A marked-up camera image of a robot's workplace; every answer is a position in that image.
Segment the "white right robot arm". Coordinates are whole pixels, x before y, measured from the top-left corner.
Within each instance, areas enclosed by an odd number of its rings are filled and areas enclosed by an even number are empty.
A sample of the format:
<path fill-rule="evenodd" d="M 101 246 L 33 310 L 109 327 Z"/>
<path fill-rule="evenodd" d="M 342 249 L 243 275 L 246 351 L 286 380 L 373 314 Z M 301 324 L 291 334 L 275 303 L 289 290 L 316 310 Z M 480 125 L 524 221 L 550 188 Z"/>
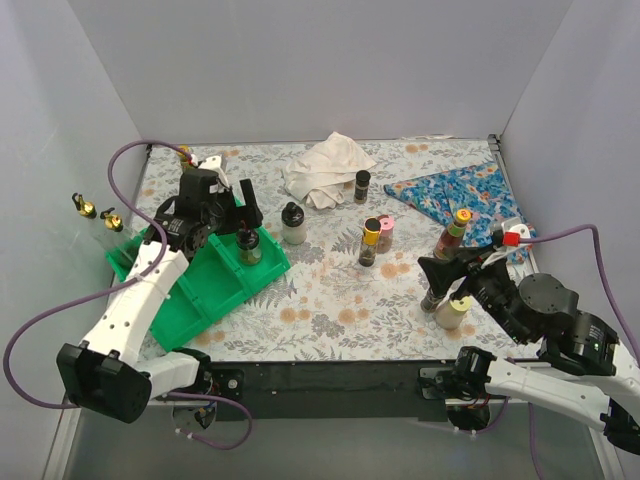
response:
<path fill-rule="evenodd" d="M 639 452 L 639 366 L 617 333 L 578 306 L 579 296 L 549 274 L 515 282 L 491 246 L 462 248 L 450 260 L 418 263 L 436 301 L 474 298 L 520 345 L 538 344 L 537 357 L 562 372 L 552 377 L 479 347 L 460 349 L 454 366 L 423 380 L 447 397 L 509 396 L 573 418 L 619 449 Z"/>

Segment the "black-cap white powder bottle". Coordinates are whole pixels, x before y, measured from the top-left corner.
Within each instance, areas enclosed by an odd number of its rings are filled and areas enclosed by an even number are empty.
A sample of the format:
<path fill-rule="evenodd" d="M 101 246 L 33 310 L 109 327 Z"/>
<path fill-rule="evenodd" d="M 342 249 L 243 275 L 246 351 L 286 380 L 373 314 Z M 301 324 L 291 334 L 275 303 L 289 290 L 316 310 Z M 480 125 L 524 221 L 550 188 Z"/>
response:
<path fill-rule="evenodd" d="M 307 231 L 304 210 L 294 202 L 288 202 L 281 212 L 282 236 L 291 245 L 305 242 Z"/>

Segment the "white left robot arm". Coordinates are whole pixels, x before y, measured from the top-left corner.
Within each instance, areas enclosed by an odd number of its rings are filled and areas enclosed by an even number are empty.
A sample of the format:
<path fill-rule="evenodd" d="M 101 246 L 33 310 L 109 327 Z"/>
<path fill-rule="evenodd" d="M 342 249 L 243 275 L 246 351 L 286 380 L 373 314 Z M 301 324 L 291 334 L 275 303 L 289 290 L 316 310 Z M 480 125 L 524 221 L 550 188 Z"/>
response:
<path fill-rule="evenodd" d="M 79 344 L 61 347 L 56 364 L 68 400 L 131 423 L 150 400 L 172 391 L 193 400 L 205 398 L 213 386 L 207 355 L 179 348 L 142 362 L 141 346 L 172 287 L 210 236 L 260 221 L 255 203 L 237 205 L 221 168 L 186 170 L 178 194 L 150 221 L 132 269 L 106 311 Z"/>

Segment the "clear gold-spout oil bottle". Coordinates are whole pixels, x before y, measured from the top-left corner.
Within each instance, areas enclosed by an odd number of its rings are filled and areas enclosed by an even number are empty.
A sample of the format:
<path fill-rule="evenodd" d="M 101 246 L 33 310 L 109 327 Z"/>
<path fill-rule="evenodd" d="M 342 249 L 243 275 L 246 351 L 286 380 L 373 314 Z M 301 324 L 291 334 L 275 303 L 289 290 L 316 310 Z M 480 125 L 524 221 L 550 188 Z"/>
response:
<path fill-rule="evenodd" d="M 119 264 L 131 266 L 138 255 L 141 234 L 130 228 L 113 207 L 102 211 L 99 217 L 105 229 L 107 251 Z"/>

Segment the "small black-cap spice jar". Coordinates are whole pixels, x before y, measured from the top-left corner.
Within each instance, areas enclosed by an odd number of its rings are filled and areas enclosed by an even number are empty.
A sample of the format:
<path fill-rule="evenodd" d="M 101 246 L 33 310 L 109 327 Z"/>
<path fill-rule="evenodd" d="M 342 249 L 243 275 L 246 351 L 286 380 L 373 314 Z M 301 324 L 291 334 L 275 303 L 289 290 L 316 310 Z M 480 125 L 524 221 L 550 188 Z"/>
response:
<path fill-rule="evenodd" d="M 236 234 L 239 260 L 248 266 L 258 264 L 262 259 L 259 234 L 253 229 L 241 229 Z"/>

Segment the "gold-cap pepper grinder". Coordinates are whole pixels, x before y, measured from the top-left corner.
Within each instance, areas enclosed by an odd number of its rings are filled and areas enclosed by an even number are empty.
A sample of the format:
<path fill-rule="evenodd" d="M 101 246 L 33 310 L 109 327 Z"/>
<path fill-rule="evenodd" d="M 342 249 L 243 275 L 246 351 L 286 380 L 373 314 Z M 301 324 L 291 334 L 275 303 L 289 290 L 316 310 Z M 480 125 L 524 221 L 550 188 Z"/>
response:
<path fill-rule="evenodd" d="M 364 222 L 358 262 L 363 267 L 371 267 L 376 258 L 377 245 L 381 232 L 381 223 L 370 217 Z"/>

